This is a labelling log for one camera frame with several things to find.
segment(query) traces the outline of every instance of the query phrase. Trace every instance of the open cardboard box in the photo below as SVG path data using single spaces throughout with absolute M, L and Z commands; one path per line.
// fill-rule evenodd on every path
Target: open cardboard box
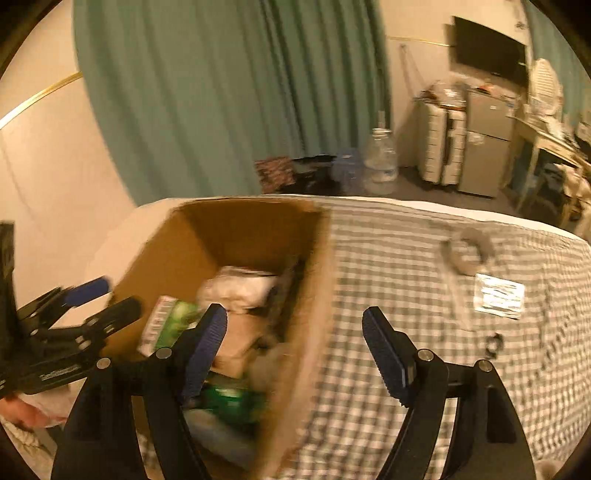
M 288 466 L 310 409 L 332 318 L 328 214 L 308 200 L 262 197 L 186 203 L 170 213 L 113 289 L 112 301 L 136 296 L 144 313 L 110 336 L 102 353 L 139 359 L 137 344 L 159 296 L 195 301 L 201 284 L 224 265 L 279 274 L 294 255 L 306 259 L 304 279 L 287 328 L 288 352 L 261 422 L 250 478 L 275 476 Z M 208 468 L 218 476 L 212 471 L 215 465 Z

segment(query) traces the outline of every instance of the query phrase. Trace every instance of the black tv screen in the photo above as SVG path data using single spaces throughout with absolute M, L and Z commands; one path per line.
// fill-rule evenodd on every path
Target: black tv screen
M 527 86 L 525 45 L 496 30 L 453 17 L 456 61 Z

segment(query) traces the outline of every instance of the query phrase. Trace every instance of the gray and white checkered blanket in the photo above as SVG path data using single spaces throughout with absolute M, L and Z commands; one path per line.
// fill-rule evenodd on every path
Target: gray and white checkered blanket
M 337 284 L 334 329 L 317 396 L 292 468 L 282 478 L 374 479 L 406 409 L 392 399 L 363 339 L 361 318 L 379 306 L 417 348 L 473 365 L 501 333 L 494 361 L 534 459 L 566 459 L 591 421 L 591 249 L 583 241 L 407 207 L 315 200 L 332 211 Z M 459 329 L 438 265 L 443 240 L 474 226 L 496 255 L 488 274 L 525 284 L 520 320 L 473 309 L 473 277 L 459 277 L 474 331 Z M 465 255 L 475 252 L 466 247 Z M 448 400 L 426 478 L 439 478 L 452 433 Z

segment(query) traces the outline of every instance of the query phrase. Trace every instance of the green curtain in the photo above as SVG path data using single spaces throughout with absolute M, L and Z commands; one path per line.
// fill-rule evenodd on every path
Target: green curtain
M 563 113 L 576 125 L 584 108 L 585 90 L 591 87 L 589 75 L 552 21 L 529 0 L 522 1 L 530 26 L 534 60 L 546 59 L 552 64 L 563 88 Z
M 256 160 L 363 148 L 378 111 L 389 117 L 378 12 L 375 0 L 76 0 L 80 69 L 134 200 L 258 194 Z

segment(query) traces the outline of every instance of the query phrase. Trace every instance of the white chair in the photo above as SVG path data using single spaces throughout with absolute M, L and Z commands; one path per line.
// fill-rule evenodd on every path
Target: white chair
M 550 133 L 561 137 L 563 91 L 558 76 L 546 59 L 538 59 L 530 73 L 530 109 Z

